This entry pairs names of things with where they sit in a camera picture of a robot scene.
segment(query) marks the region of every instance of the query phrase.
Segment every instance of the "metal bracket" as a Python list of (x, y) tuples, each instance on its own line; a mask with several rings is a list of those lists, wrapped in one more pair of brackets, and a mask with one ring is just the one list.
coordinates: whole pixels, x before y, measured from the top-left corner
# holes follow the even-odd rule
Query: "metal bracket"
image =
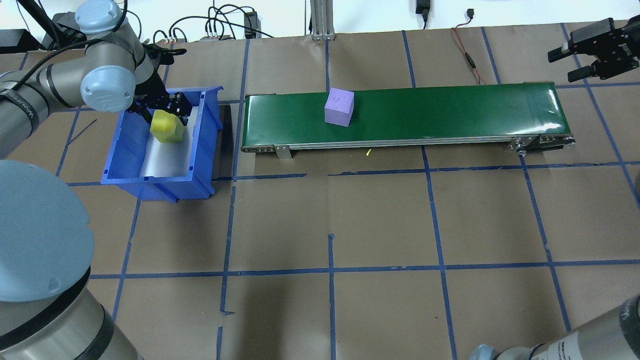
[(289, 150), (289, 146), (287, 145), (274, 145), (276, 150), (276, 155), (278, 155), (278, 159), (291, 159), (291, 150)]
[(311, 38), (314, 41), (333, 40), (333, 0), (311, 0)]
[(529, 153), (567, 149), (575, 145), (572, 134), (516, 136), (509, 149), (524, 157)]

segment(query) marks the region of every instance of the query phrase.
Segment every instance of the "red wire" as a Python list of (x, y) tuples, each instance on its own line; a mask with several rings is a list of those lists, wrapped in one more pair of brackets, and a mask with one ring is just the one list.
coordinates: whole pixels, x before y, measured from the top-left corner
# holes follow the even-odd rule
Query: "red wire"
[[(465, 53), (465, 54), (467, 53), (467, 50), (465, 49), (465, 45), (462, 44), (462, 39), (460, 38), (460, 34), (458, 34), (457, 27), (467, 25), (470, 22), (471, 22), (471, 19), (469, 19), (469, 21), (467, 21), (467, 22), (464, 22), (462, 24), (456, 25), (455, 28), (451, 28), (451, 30), (453, 30), (453, 33), (456, 35), (456, 38), (458, 38), (458, 42), (460, 43), (460, 47), (462, 48), (462, 52)], [(482, 75), (480, 75), (480, 72), (478, 71), (478, 69), (474, 69), (474, 72), (478, 75), (478, 83), (480, 83), (480, 81), (482, 81), (486, 85), (486, 81), (484, 80)]]

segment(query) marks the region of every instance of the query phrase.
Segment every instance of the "small yellow object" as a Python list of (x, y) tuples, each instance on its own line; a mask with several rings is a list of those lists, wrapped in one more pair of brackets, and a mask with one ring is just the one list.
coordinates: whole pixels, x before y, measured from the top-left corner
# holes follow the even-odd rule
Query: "small yellow object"
[(182, 142), (184, 128), (178, 116), (156, 110), (149, 131), (159, 142)]

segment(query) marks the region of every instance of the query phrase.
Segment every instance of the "power adapter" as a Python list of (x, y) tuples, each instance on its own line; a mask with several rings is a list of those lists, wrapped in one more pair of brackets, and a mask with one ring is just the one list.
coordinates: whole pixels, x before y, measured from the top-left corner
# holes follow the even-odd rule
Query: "power adapter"
[(425, 24), (427, 23), (427, 18), (429, 17), (430, 10), (431, 0), (416, 0), (415, 13), (422, 14), (422, 20), (424, 20)]

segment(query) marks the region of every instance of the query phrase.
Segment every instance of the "white wall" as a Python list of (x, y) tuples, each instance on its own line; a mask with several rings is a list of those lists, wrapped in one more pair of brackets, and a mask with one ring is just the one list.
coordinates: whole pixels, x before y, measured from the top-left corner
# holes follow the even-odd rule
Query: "white wall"
[[(84, 0), (42, 0), (49, 16), (75, 11)], [(275, 37), (300, 36), (308, 26), (308, 0), (243, 0), (236, 5), (250, 5), (262, 21), (262, 30)], [(225, 4), (217, 1), (217, 6)], [(188, 15), (206, 15), (212, 5), (208, 0), (129, 0), (129, 9), (143, 23), (143, 38), (157, 29), (167, 30), (173, 21)], [(553, 22), (596, 21), (606, 17), (629, 19), (640, 14), (638, 0), (432, 0), (428, 28), (450, 28), (465, 22), (467, 8), (474, 8), (476, 17), (471, 26), (516, 24), (547, 24)], [(338, 33), (375, 32), (421, 29), (422, 18), (414, 14), (415, 0), (334, 0), (334, 26)], [(44, 31), (23, 10), (36, 38)], [(232, 22), (243, 24), (239, 13), (230, 14)], [(130, 19), (137, 31), (138, 23)], [(205, 35), (203, 19), (181, 22), (189, 41)], [(15, 0), (0, 0), (0, 28), (24, 28)]]

